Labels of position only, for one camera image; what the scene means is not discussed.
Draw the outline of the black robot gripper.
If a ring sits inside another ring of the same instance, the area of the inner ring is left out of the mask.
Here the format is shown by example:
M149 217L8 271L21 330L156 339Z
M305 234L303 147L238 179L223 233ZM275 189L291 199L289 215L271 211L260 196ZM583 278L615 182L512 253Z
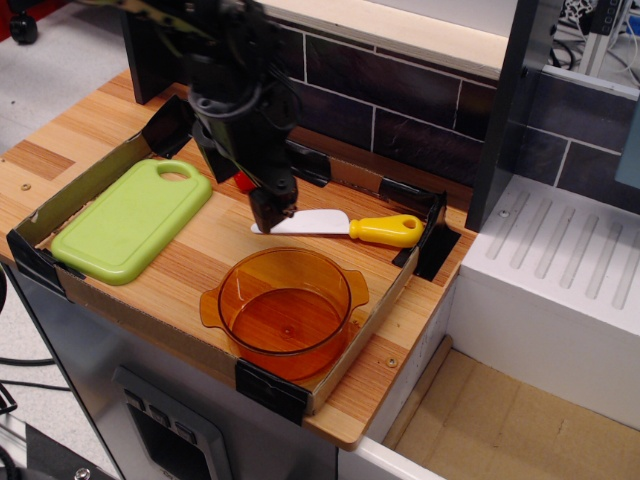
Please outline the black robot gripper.
M300 99L291 84L269 78L236 91L194 84L188 103L192 137L216 182L242 171L260 187L249 193L258 231L269 234L292 218L298 190L285 142L298 123Z

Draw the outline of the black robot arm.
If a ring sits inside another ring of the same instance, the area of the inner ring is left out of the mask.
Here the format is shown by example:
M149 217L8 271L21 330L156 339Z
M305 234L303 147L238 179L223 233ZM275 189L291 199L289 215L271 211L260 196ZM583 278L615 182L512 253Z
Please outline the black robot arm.
M269 233L297 210L286 140L302 103L279 59L279 27L256 1L112 1L151 22L186 63L192 135L217 182L238 172L254 188L257 228Z

